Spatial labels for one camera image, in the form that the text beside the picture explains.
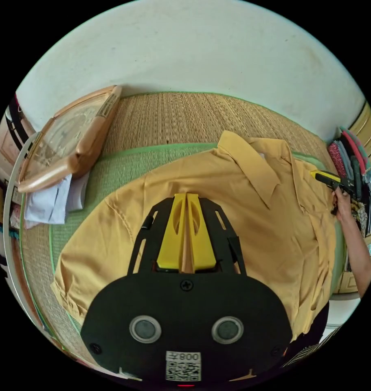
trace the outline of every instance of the white pipe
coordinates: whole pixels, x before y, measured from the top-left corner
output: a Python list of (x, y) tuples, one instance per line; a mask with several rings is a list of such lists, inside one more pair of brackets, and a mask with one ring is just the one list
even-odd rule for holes
[(22, 309), (25, 311), (25, 313), (28, 315), (29, 319), (33, 322), (33, 324), (45, 335), (43, 332), (43, 325), (37, 320), (35, 314), (31, 310), (31, 308), (28, 305), (28, 301), (25, 297), (24, 292), (22, 291), (22, 287), (20, 286), (18, 282), (17, 277), (17, 270), (15, 267), (15, 260), (13, 257), (13, 250), (12, 250), (12, 244), (11, 244), (11, 237), (9, 236), (9, 212), (10, 212), (10, 205), (11, 205), (11, 199), (13, 195), (14, 190), (14, 184), (17, 179), (17, 176), (19, 174), (20, 165), (22, 164), (23, 160), (25, 159), (25, 154), (28, 152), (28, 148), (33, 143), (33, 141), (36, 139), (36, 137), (39, 135), (39, 133), (34, 133), (32, 136), (28, 138), (26, 143), (22, 146), (22, 149), (17, 157), (17, 160), (15, 162), (15, 165), (13, 167), (13, 170), (11, 171), (9, 184), (7, 186), (6, 190), (6, 197), (5, 197), (5, 203), (4, 203), (4, 209), (3, 209), (3, 241), (4, 241), (4, 248), (5, 248), (5, 258), (7, 262), (7, 268), (8, 268), (8, 277), (10, 278), (12, 282), (12, 286), (15, 291), (15, 295), (17, 296), (20, 305)]

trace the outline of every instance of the yellow shirt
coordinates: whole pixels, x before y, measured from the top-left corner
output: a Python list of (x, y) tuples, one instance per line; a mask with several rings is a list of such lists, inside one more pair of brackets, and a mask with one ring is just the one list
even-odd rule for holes
[(95, 295), (127, 274), (150, 209), (175, 193), (197, 193), (222, 207), (239, 236), (247, 275), (280, 298), (294, 340), (328, 302), (334, 266), (331, 191), (312, 178), (314, 169), (294, 159), (285, 141), (246, 141), (225, 131), (217, 148), (161, 166), (107, 196), (64, 247), (52, 290), (82, 324)]

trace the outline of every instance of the stack of clothes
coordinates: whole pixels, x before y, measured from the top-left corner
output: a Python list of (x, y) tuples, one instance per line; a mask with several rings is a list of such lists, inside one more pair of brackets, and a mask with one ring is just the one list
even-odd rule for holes
[[(371, 166), (359, 139), (339, 127), (339, 138), (328, 146), (328, 152), (340, 177), (354, 183), (356, 200), (351, 200), (352, 215), (366, 237), (371, 233)], [(349, 261), (347, 271), (351, 271)]]

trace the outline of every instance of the label sticker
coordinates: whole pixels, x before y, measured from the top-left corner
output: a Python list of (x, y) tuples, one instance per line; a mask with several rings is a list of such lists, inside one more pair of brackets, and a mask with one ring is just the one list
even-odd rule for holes
[(116, 100), (117, 100), (117, 95), (111, 94), (107, 98), (107, 100), (103, 103), (103, 105), (101, 106), (101, 108), (98, 111), (98, 113), (96, 114), (96, 116), (101, 116), (101, 117), (107, 118), (108, 114), (111, 111), (112, 106), (115, 104)]
[(197, 352), (167, 351), (166, 380), (199, 382), (202, 379), (202, 358)]

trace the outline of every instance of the person's arm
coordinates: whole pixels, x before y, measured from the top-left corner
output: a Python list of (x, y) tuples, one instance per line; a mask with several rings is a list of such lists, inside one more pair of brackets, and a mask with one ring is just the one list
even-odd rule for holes
[(347, 245), (349, 263), (355, 278), (359, 296), (362, 298), (371, 282), (371, 257), (367, 245), (351, 214), (351, 200), (347, 193), (338, 187), (334, 194), (337, 197), (337, 219), (341, 223)]

